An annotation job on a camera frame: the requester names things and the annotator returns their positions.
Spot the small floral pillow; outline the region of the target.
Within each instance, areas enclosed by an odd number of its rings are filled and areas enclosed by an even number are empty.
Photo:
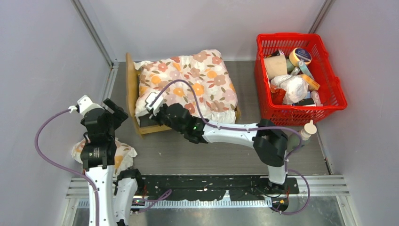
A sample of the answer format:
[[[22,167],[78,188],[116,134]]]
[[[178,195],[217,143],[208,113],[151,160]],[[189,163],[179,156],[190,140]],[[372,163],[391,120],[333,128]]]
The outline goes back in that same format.
[[[81,140],[80,142],[76,143],[72,148],[72,158],[82,164],[82,160],[80,159],[80,154],[83,150],[85,145],[85,139]],[[132,167],[134,164],[134,158],[137,156],[137,152],[135,148],[132,146],[120,142],[118,138],[115,140],[116,145],[116,153],[114,156],[114,177],[117,177],[122,171],[126,170],[129,167]]]

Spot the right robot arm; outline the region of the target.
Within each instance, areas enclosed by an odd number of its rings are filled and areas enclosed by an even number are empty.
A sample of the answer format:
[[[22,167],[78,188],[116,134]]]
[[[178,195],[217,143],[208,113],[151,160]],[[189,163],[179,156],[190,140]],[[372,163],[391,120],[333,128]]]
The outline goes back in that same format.
[[[270,120],[224,124],[193,116],[180,104],[147,104],[145,108],[152,120],[179,132],[191,143],[228,143],[254,149],[261,162],[267,165],[270,190],[281,193],[287,188],[285,157],[288,137],[280,129],[268,128],[273,126]]]

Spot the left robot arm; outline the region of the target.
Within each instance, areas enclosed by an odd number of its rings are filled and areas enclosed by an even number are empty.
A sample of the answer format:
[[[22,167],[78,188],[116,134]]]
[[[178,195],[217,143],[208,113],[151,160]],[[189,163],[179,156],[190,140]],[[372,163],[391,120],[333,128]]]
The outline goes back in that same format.
[[[77,101],[81,124],[86,128],[85,144],[80,154],[85,179],[88,181],[91,226],[126,226],[134,195],[144,190],[137,169],[120,172],[116,182],[115,130],[128,118],[123,108],[110,99],[106,107],[94,103],[87,95]]]

